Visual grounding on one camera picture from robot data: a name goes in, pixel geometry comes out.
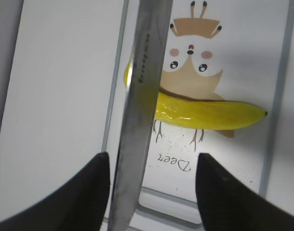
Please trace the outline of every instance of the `cartoon deer illustration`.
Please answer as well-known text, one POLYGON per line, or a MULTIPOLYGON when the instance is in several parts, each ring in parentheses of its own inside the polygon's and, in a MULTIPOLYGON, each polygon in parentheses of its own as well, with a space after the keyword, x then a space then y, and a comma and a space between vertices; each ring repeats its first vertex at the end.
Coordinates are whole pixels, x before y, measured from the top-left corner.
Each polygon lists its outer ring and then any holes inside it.
MULTIPOLYGON (((190 18, 178 18, 174 20, 174 24, 170 24, 170 29, 177 37, 185 35, 201 36, 206 39, 211 39, 216 36, 221 30, 222 26, 219 26, 220 21, 203 18, 207 9, 206 1, 203 2, 203 9, 199 18, 194 17, 195 1, 191 3, 191 17, 190 18)), ((178 61, 172 61, 170 64, 170 72, 163 70, 160 83, 160 91, 166 95, 186 99, 189 101, 201 101, 201 100, 216 100, 222 101, 223 99, 214 93, 223 70, 217 73, 206 76, 203 74, 208 69, 208 60, 213 56, 211 51, 203 51, 201 54, 201 63, 197 66, 193 64, 192 56, 195 53, 194 46, 188 45, 187 59, 182 67, 179 66, 178 61)), ((172 57, 179 55, 178 49, 171 49, 169 54, 172 57)), ((156 120, 153 124, 153 131, 156 132, 156 120)), ((162 136, 162 122, 160 121, 159 129, 156 136, 156 142, 159 136, 162 136)), ((233 137, 233 130, 217 131, 226 137, 233 137)), ((197 129, 195 130, 194 137, 191 143, 194 143, 196 150, 196 137, 197 129)), ((201 142, 204 137, 204 130, 198 141, 201 142)))

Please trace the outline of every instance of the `pink cheek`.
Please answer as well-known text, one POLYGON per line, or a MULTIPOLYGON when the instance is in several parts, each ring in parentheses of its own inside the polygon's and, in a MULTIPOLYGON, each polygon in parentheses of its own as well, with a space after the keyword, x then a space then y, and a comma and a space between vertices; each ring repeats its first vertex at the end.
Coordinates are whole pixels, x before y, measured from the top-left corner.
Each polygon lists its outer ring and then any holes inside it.
POLYGON ((201 57, 204 59, 211 59, 212 58, 212 52, 210 51, 204 51, 201 53, 201 57))
POLYGON ((170 55, 171 55, 172 57, 176 57, 176 56, 178 56, 178 55, 179 55, 179 50, 178 50, 178 49, 171 49, 171 50, 170 50, 170 55))

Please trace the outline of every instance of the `white surface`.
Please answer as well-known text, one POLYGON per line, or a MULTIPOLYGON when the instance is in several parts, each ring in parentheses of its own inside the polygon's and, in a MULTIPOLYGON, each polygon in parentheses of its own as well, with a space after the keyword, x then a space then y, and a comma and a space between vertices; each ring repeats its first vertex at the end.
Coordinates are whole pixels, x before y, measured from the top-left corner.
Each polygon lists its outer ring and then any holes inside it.
POLYGON ((202 222, 195 202, 184 201, 167 194, 159 195, 146 189, 142 189, 139 202, 146 208, 155 209, 193 224, 201 224, 202 222))
MULTIPOLYGON (((176 0, 171 21, 190 17, 190 0, 176 0)), ((196 1, 195 15, 199 16, 203 1, 196 1)), ((209 75, 223 69, 215 93, 225 100, 243 101, 266 109, 272 109, 277 71, 288 12, 288 0, 227 0, 207 1, 204 18, 217 19, 222 30, 212 39, 200 36, 176 37, 168 34, 164 70, 176 59, 181 64, 186 57, 187 47, 194 45, 193 65, 202 62, 201 52, 207 50, 213 57, 207 60, 209 75), (169 51, 178 48, 179 56, 171 57, 169 51)), ((214 156, 234 176, 257 192, 259 189, 263 160, 266 149, 269 118, 248 128, 235 131, 235 138, 226 138, 211 130, 205 131, 204 140, 190 142, 194 129, 180 128, 162 123, 163 138, 155 142, 151 137, 149 157, 143 186, 164 193, 196 201, 194 180, 197 156, 207 152, 214 156), (178 166, 189 165, 182 171, 178 166)))
POLYGON ((0 134, 0 220, 101 151, 122 5, 25 0, 0 134))
POLYGON ((23 0, 0 0, 0 124, 23 0))
POLYGON ((294 215, 294 31, 267 199, 294 215))

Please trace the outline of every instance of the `metal blade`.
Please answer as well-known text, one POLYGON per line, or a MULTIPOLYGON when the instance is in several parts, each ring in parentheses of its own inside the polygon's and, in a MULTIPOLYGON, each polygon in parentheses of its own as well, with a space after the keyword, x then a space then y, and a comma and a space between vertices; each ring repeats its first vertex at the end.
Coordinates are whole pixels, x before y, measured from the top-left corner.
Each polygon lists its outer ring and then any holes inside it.
POLYGON ((172 0, 140 0, 108 231, 128 228, 148 156, 172 0))

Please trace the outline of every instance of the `knife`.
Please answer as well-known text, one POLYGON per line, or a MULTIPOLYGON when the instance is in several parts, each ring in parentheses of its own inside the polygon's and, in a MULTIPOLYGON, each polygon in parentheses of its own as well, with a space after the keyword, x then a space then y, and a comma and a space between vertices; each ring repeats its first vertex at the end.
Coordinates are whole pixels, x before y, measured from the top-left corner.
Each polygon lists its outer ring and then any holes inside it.
POLYGON ((172 0, 140 0, 108 231, 125 231, 138 204, 163 68, 172 0))

